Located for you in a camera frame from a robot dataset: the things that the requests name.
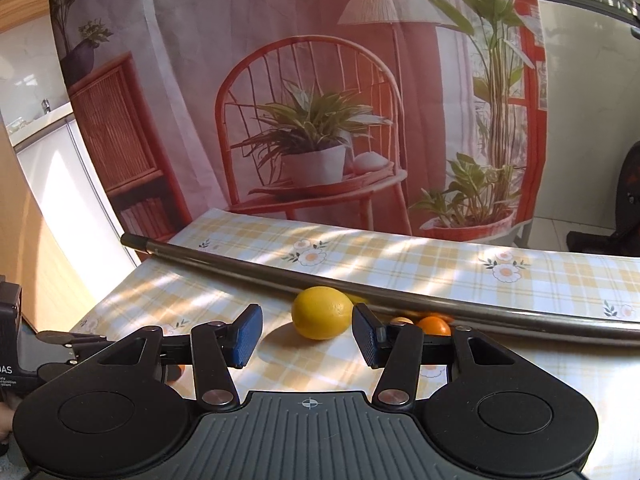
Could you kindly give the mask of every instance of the tablecloth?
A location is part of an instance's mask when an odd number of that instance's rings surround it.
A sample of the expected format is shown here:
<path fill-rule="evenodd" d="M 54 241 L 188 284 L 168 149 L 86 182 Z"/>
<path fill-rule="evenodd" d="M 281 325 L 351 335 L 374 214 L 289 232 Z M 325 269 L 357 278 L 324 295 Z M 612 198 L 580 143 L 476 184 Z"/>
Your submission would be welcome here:
<path fill-rule="evenodd" d="M 632 258 L 497 248 L 411 238 L 210 210 L 172 240 L 185 247 L 342 280 L 529 310 L 635 320 L 640 266 Z M 102 300 L 75 330 L 121 338 L 149 325 L 165 335 L 232 321 L 249 304 L 264 311 L 262 339 L 248 366 L 232 370 L 249 390 L 363 390 L 367 368 L 349 331 L 325 342 L 300 337 L 292 296 L 150 258 Z M 525 338 L 498 338 L 582 392 L 600 433 L 584 473 L 591 480 L 640 478 L 640 352 Z M 444 367 L 423 366 L 419 395 L 446 382 Z M 190 370 L 175 385 L 193 398 Z"/>

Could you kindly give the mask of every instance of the lampshade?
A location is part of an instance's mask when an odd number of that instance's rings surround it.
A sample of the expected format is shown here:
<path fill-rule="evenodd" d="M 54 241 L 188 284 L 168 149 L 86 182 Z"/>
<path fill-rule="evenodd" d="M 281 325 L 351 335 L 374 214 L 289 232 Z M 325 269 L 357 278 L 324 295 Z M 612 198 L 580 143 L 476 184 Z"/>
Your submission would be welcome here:
<path fill-rule="evenodd" d="M 349 0 L 338 20 L 339 25 L 396 22 L 454 25 L 428 0 Z"/>

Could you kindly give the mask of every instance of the tile floor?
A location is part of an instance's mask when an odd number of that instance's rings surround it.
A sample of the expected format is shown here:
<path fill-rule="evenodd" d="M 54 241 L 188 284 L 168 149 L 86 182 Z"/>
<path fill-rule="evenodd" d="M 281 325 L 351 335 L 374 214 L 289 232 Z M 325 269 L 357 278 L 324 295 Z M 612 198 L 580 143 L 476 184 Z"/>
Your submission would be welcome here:
<path fill-rule="evenodd" d="M 613 229 L 596 227 L 549 218 L 534 218 L 531 236 L 529 237 L 529 249 L 541 251 L 568 251 L 566 236 L 569 231 L 579 231 L 595 235 L 610 235 Z"/>

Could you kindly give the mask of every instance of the dark pot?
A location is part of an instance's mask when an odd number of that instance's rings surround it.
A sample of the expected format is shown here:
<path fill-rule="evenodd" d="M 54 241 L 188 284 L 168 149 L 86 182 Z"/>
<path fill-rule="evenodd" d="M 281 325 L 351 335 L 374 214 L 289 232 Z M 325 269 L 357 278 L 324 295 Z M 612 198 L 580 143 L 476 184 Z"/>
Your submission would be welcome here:
<path fill-rule="evenodd" d="M 62 76 L 69 88 L 94 69 L 94 46 L 90 40 L 82 40 L 60 60 Z"/>

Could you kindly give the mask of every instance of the lamp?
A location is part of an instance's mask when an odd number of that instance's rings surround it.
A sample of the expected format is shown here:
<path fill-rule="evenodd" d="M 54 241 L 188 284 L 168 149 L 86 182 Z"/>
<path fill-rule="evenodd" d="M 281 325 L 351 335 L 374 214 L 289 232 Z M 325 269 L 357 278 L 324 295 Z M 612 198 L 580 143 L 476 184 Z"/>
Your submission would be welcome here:
<path fill-rule="evenodd" d="M 396 80 L 400 90 L 400 97 L 402 98 L 402 72 L 400 68 L 400 51 L 398 49 L 398 24 L 400 22 L 433 23 L 444 27 L 455 27 L 455 24 L 428 0 L 349 0 L 338 20 L 338 25 L 391 24 L 396 62 Z M 400 163 L 406 169 L 403 114 L 401 114 L 401 122 L 398 126 L 400 132 Z"/>

